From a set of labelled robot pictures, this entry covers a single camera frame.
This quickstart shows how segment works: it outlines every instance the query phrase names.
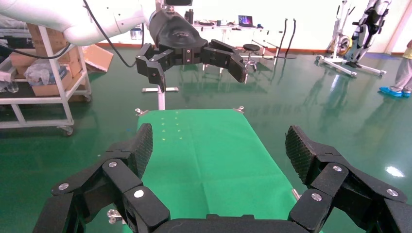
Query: person's leg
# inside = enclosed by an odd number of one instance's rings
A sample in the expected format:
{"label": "person's leg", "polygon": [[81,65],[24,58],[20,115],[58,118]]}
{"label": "person's leg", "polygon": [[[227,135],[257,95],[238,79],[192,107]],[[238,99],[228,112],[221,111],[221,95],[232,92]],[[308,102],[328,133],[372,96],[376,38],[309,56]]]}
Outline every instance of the person's leg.
{"label": "person's leg", "polygon": [[411,90],[412,83],[409,83],[412,78],[412,59],[402,58],[398,72],[395,78],[395,85],[391,86],[392,91],[402,91],[406,87]]}
{"label": "person's leg", "polygon": [[403,97],[409,98],[412,92],[412,59],[409,60],[409,81],[403,87],[402,95]]}
{"label": "person's leg", "polygon": [[402,90],[404,87],[408,84],[412,77],[412,60],[407,59],[407,58],[402,58],[402,62],[399,65],[398,72],[396,74],[395,78],[395,85],[390,86],[390,87],[381,87],[379,88],[381,92],[396,96],[396,97],[401,97],[402,96]]}

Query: metal screw head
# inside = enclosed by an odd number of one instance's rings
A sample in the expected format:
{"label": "metal screw head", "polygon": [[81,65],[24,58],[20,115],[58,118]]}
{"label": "metal screw head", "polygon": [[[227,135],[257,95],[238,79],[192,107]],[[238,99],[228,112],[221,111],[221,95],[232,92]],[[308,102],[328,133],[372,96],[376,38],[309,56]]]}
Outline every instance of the metal screw head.
{"label": "metal screw head", "polygon": [[117,165],[116,162],[111,162],[111,163],[109,163],[109,167],[115,167],[116,165]]}
{"label": "metal screw head", "polygon": [[111,218],[109,219],[109,223],[110,223],[110,224],[115,224],[115,223],[116,223],[116,218],[115,218],[115,217],[111,217]]}
{"label": "metal screw head", "polygon": [[392,190],[392,189],[387,189],[386,192],[389,193],[389,195],[391,195],[393,197],[399,196],[398,192],[396,192],[395,190]]}
{"label": "metal screw head", "polygon": [[63,184],[59,185],[59,190],[65,190],[68,187],[69,187],[69,183],[63,183]]}
{"label": "metal screw head", "polygon": [[141,198],[144,195],[143,190],[138,190],[135,192],[135,198]]}
{"label": "metal screw head", "polygon": [[333,170],[335,170],[337,172],[341,172],[342,168],[340,166],[333,166]]}
{"label": "metal screw head", "polygon": [[319,194],[317,194],[317,193],[312,193],[312,198],[313,198],[315,201],[321,201],[321,200],[322,200],[322,196],[319,195]]}

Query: white metal shelf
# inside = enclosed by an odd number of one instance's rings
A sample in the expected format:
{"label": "white metal shelf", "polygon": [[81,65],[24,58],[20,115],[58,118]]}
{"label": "white metal shelf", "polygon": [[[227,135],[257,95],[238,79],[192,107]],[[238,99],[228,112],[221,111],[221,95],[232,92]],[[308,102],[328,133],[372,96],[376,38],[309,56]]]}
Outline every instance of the white metal shelf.
{"label": "white metal shelf", "polygon": [[[52,47],[50,44],[49,37],[47,35],[46,28],[43,26],[39,26],[40,34],[44,42],[44,46],[47,52],[47,56],[55,56],[62,52],[60,50],[56,54],[53,53]],[[65,51],[66,54],[69,52],[74,45],[70,45],[69,48]],[[11,129],[11,128],[26,128],[26,127],[49,127],[49,126],[56,126],[57,128],[61,128],[67,132],[68,135],[72,134],[73,128],[71,127],[74,124],[73,117],[71,115],[71,111],[69,108],[68,99],[70,99],[73,95],[84,95],[90,98],[91,95],[91,87],[90,81],[87,74],[85,59],[83,57],[82,47],[78,47],[79,55],[80,55],[80,62],[82,65],[81,76],[76,80],[76,83],[72,85],[70,90],[65,90],[62,84],[62,79],[59,74],[59,63],[58,58],[50,59],[51,69],[53,71],[54,78],[56,80],[57,89],[59,90],[58,97],[30,97],[30,98],[0,98],[0,104],[6,105],[10,104],[13,108],[13,111],[18,119],[18,121],[0,121],[0,129]],[[85,81],[86,90],[77,90],[79,85]],[[22,79],[18,80],[18,82],[27,82],[27,80]],[[20,108],[19,104],[51,104],[51,103],[60,103],[63,105],[66,119],[54,119],[54,120],[25,120]]]}

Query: black stool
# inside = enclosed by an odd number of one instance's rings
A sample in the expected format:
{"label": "black stool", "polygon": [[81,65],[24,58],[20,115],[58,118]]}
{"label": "black stool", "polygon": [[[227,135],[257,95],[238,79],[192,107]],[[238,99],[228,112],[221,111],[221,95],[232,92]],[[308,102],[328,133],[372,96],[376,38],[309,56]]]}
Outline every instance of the black stool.
{"label": "black stool", "polygon": [[243,48],[246,51],[249,51],[249,57],[247,59],[243,59],[243,64],[245,65],[246,69],[247,69],[247,65],[250,65],[253,67],[253,71],[256,71],[256,61],[250,59],[250,57],[252,56],[252,52],[255,51],[259,51],[260,47],[258,45],[253,45],[253,44],[245,44],[243,45]]}

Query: green table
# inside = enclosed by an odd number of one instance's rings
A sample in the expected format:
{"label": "green table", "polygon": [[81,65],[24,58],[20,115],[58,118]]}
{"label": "green table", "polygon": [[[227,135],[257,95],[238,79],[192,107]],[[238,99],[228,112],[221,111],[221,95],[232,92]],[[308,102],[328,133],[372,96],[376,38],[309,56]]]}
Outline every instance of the green table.
{"label": "green table", "polygon": [[154,142],[143,182],[172,219],[207,214],[287,219],[296,203],[292,186],[243,114],[150,111],[139,118],[142,123],[152,125]]}

